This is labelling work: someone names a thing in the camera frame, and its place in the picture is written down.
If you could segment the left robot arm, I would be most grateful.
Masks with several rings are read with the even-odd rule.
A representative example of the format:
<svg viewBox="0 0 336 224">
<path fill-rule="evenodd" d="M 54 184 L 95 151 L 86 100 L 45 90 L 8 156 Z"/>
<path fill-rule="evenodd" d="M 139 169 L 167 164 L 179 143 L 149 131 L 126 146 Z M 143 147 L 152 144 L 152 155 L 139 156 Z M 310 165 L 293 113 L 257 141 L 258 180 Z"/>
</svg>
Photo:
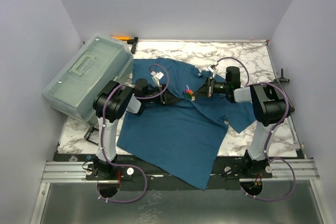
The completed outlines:
<svg viewBox="0 0 336 224">
<path fill-rule="evenodd" d="M 123 86 L 116 81 L 110 81 L 97 95 L 93 102 L 99 123 L 99 145 L 96 157 L 93 159 L 93 167 L 104 179 L 112 179 L 117 172 L 116 137 L 119 120 L 129 112 L 141 115 L 147 103 L 171 105 L 182 99 L 176 97 L 167 85 L 158 84 L 152 86 L 145 79 L 138 79 L 135 86 Z"/>
</svg>

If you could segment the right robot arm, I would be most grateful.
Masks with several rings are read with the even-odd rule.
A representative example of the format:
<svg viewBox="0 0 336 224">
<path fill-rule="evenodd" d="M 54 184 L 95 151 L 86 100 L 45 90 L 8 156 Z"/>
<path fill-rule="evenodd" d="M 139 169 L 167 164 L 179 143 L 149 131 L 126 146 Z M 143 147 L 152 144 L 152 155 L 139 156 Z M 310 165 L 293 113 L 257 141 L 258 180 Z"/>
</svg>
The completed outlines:
<svg viewBox="0 0 336 224">
<path fill-rule="evenodd" d="M 242 88 L 240 69 L 226 68 L 225 81 L 216 81 L 208 77 L 195 92 L 189 92 L 191 100 L 198 97 L 212 97 L 223 94 L 231 103 L 249 102 L 257 121 L 250 147 L 245 151 L 241 163 L 224 172 L 225 176 L 237 178 L 261 178 L 269 165 L 269 148 L 274 133 L 293 111 L 286 94 L 274 82 L 259 83 Z"/>
</svg>

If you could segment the blue t-shirt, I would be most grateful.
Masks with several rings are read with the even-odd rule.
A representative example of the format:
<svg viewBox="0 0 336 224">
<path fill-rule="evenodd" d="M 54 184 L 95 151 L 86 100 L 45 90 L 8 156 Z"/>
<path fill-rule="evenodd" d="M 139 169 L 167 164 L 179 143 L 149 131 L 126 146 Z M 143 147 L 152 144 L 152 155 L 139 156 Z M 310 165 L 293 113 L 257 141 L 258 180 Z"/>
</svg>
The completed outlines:
<svg viewBox="0 0 336 224">
<path fill-rule="evenodd" d="M 255 121 L 251 103 L 230 103 L 223 95 L 185 98 L 210 76 L 195 66 L 172 59 L 136 59 L 133 80 L 151 80 L 150 70 L 166 69 L 161 79 L 168 90 L 183 100 L 172 105 L 148 103 L 137 116 L 126 113 L 117 145 L 188 184 L 204 190 L 219 148 L 229 128 L 237 133 Z"/>
</svg>

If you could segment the colourful plush flower brooch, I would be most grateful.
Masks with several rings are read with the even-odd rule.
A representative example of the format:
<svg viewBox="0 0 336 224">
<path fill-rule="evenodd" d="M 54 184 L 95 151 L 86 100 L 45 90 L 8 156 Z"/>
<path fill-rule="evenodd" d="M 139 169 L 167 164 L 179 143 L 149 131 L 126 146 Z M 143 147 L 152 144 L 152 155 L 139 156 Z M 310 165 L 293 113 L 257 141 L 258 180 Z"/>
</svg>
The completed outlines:
<svg viewBox="0 0 336 224">
<path fill-rule="evenodd" d="M 190 101 L 195 101 L 195 97 L 194 97 L 193 93 L 194 92 L 187 85 L 185 91 L 183 92 L 183 95 L 184 95 L 185 98 L 189 99 Z"/>
</svg>

